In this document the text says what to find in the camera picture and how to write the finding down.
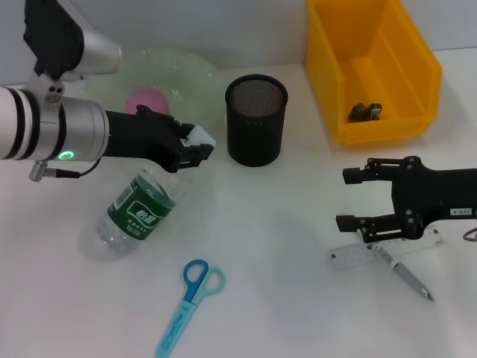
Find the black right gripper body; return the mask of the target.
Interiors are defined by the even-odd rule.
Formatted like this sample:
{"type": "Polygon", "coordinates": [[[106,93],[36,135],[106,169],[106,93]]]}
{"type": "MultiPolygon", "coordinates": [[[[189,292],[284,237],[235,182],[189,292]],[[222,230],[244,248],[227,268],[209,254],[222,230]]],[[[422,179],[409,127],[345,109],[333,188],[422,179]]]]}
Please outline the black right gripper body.
{"type": "Polygon", "coordinates": [[[476,218],[476,170],[433,170],[419,157],[370,158],[359,181],[388,180],[394,214],[359,219],[364,242],[420,239],[440,220],[476,218]]]}

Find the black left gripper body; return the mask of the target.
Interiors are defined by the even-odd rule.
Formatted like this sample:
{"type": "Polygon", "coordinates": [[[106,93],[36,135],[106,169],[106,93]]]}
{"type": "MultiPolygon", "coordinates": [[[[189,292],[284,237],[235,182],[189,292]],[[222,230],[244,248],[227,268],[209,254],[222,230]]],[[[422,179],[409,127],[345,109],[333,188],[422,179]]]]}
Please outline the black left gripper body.
{"type": "Polygon", "coordinates": [[[107,157],[150,160],[169,173],[185,168],[183,125],[170,115],[140,105],[135,114],[107,111],[107,157]]]}

